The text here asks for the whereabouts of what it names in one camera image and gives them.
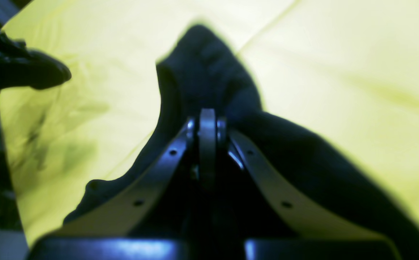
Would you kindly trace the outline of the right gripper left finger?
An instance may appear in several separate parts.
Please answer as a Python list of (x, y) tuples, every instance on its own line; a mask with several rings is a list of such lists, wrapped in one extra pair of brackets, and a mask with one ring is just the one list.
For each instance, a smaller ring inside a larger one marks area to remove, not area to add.
[(158, 205), (185, 153), (196, 121), (187, 120), (161, 155), (132, 184), (105, 204), (53, 232), (56, 237), (125, 237)]

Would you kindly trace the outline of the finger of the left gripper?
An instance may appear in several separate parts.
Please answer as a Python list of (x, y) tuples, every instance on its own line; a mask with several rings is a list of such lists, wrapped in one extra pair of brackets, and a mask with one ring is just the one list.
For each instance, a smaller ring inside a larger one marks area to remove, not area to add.
[(62, 61), (0, 33), (0, 91), (11, 87), (45, 90), (71, 78), (72, 73)]

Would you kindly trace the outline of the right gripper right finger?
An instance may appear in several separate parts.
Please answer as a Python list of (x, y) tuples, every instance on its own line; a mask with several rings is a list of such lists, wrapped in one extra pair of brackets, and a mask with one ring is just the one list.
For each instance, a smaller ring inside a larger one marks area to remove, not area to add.
[(237, 130), (229, 132), (242, 164), (271, 209), (301, 237), (324, 240), (382, 240), (383, 235), (325, 209), (287, 181), (258, 147)]

